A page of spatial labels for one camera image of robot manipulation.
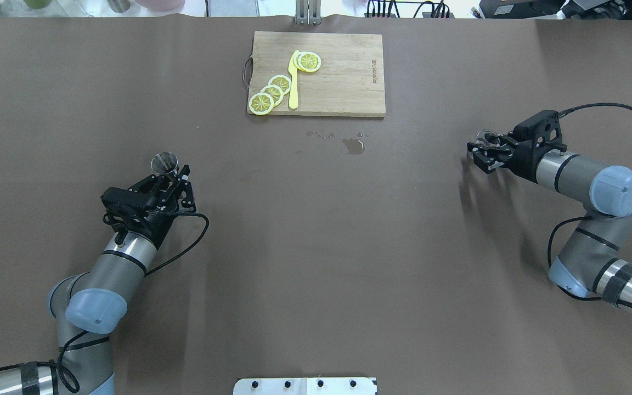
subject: cutting board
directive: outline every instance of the cutting board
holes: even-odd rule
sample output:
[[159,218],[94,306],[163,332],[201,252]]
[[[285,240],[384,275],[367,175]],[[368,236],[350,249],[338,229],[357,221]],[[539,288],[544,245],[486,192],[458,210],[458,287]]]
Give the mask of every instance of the cutting board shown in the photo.
[[286,75],[291,53],[316,52],[321,68],[298,72],[299,107],[284,97],[269,115],[384,117],[384,60],[381,35],[255,32],[248,99],[274,75]]

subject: robotic arm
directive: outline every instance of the robotic arm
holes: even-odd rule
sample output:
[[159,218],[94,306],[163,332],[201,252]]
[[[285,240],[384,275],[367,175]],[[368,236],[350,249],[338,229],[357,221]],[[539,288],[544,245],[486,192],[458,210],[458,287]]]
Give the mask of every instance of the robotic arm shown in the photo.
[[467,143],[467,155],[487,174],[508,168],[581,202],[586,216],[575,218],[582,221],[552,262],[549,277],[580,300],[598,300],[587,298],[594,292],[615,307],[632,308],[632,263],[617,256],[632,233],[632,170],[567,150],[560,118],[574,110],[541,111],[508,134],[483,131]]
[[[151,162],[155,174],[132,187],[108,188],[101,196],[104,223],[115,232],[91,272],[60,281],[48,308],[58,321],[57,362],[28,362],[0,368],[0,395],[113,395],[109,336],[126,314],[140,281],[180,257],[201,240],[208,220],[196,213],[190,168],[178,170],[171,153]],[[150,264],[175,218],[201,217],[204,231],[188,249],[152,270]]]

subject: white bracket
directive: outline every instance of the white bracket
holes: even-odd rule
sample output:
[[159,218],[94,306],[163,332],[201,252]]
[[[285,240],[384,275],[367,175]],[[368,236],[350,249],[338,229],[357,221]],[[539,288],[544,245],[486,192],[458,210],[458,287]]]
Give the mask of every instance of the white bracket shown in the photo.
[[233,395],[377,395],[373,377],[286,377],[241,379]]
[[297,25],[321,25],[321,0],[296,0]]

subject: brown table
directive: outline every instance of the brown table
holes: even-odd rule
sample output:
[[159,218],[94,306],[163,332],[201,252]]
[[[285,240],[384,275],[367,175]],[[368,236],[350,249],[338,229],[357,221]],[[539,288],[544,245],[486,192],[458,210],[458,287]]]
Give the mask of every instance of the brown table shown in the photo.
[[[464,158],[482,128],[538,110],[632,105],[632,22],[330,17],[304,30],[383,35],[384,120],[246,114],[256,30],[301,28],[0,20],[0,365],[55,355],[46,295],[108,241],[100,193],[170,150],[211,227],[113,335],[118,393],[313,375],[377,377],[383,395],[632,393],[632,315],[546,277],[549,232],[579,203]],[[571,150],[632,168],[631,113],[562,125]],[[349,155],[358,133],[365,151]],[[158,260],[200,228],[179,219]]]

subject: knife handle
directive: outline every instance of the knife handle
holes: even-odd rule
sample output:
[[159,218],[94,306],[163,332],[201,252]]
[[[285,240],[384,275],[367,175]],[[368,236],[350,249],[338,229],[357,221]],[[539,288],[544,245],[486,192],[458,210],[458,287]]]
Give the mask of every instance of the knife handle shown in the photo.
[[291,90],[289,90],[289,108],[292,110],[296,110],[299,106],[299,90],[298,85],[296,83],[296,75],[298,75],[299,71],[291,75]]

